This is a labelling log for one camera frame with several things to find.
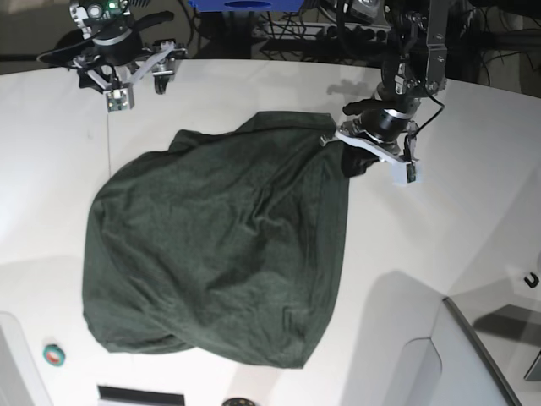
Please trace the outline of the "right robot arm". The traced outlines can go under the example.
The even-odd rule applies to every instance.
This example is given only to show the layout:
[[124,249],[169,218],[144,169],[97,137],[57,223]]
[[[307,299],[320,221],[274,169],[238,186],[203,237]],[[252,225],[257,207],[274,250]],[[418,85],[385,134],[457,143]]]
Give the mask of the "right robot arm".
[[172,11],[135,18],[133,8],[148,1],[72,1],[69,14],[77,26],[57,45],[36,57],[40,63],[70,69],[79,77],[81,89],[92,89],[114,103],[126,96],[135,83],[151,74],[155,93],[166,93],[177,63],[187,57],[186,46],[173,39],[148,45],[142,32],[172,22]]

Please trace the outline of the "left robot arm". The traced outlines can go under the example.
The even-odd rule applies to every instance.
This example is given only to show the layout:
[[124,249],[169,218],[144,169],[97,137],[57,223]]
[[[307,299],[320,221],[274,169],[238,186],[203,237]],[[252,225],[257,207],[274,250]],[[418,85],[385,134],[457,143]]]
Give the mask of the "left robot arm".
[[336,3],[337,38],[355,58],[380,63],[380,83],[367,99],[348,103],[343,114],[352,120],[339,130],[384,151],[404,136],[398,159],[413,163],[418,135],[445,109],[437,99],[445,88],[447,1],[381,1],[390,31],[385,49],[375,55],[360,53],[360,42],[347,28],[351,1]]

